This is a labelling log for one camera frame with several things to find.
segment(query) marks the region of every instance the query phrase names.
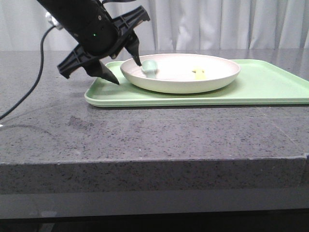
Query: small green object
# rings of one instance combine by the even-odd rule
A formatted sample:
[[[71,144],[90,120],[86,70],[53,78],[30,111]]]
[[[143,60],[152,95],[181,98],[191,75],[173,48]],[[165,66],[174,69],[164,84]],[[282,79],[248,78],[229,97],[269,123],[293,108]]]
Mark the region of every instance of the small green object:
[[[141,70],[146,74],[147,78],[155,79],[155,72],[158,69],[156,61],[148,59],[141,64]]]
[[[122,61],[106,64],[120,85],[97,78],[85,99],[97,107],[309,104],[309,81],[268,62],[233,60],[241,71],[231,84],[198,94],[166,94],[131,84],[121,73]]]

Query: black cable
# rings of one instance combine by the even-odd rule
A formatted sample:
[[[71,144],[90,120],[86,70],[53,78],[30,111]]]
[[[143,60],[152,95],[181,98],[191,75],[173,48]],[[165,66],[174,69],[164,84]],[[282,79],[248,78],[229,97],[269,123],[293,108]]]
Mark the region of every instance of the black cable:
[[[11,108],[9,109],[7,112],[5,112],[3,115],[0,116],[0,120],[4,119],[10,112],[12,112],[17,106],[20,105],[20,103],[22,103],[29,95],[30,93],[35,89],[35,87],[38,85],[39,81],[40,81],[40,78],[42,76],[42,72],[43,72],[43,65],[44,65],[44,49],[43,49],[43,44],[44,44],[44,40],[45,40],[45,37],[47,36],[47,34],[52,30],[54,29],[55,26],[52,26],[50,27],[50,29],[48,29],[42,39],[41,39],[41,65],[40,65],[40,70],[39,70],[39,74],[38,74],[38,77],[34,83],[34,85],[31,87],[31,89]]]

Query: table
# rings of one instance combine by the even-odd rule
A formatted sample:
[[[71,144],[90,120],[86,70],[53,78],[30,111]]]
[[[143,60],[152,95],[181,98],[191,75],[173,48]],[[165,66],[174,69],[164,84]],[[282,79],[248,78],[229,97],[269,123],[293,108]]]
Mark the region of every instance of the table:
[[[177,52],[309,80],[309,49]],[[37,88],[0,122],[0,219],[309,207],[307,105],[96,108],[84,99],[92,77],[58,73],[68,53],[45,52]],[[140,52],[154,53],[175,51]],[[39,56],[0,52],[1,114],[34,83]]]

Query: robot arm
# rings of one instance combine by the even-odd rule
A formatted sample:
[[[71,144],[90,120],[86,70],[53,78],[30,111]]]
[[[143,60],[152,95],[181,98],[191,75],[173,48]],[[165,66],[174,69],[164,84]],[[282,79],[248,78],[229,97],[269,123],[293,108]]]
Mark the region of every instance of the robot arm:
[[[114,19],[103,4],[108,2],[128,2],[133,0],[37,0],[79,43],[58,65],[60,74],[69,78],[70,74],[83,67],[90,76],[97,76],[119,84],[114,74],[100,62],[101,58],[116,58],[125,48],[137,65],[139,39],[134,28],[150,18],[140,6]]]

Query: speckled stone surface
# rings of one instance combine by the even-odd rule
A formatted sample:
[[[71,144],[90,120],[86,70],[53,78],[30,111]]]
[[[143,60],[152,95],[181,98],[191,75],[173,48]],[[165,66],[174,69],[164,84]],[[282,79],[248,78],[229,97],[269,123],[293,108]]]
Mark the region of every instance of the speckled stone surface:
[[[84,70],[60,77],[67,53],[46,53],[38,87],[0,122],[0,194],[309,186],[308,106],[96,108]],[[190,53],[262,59],[309,80],[309,50]],[[31,87],[39,53],[0,60],[2,114]]]

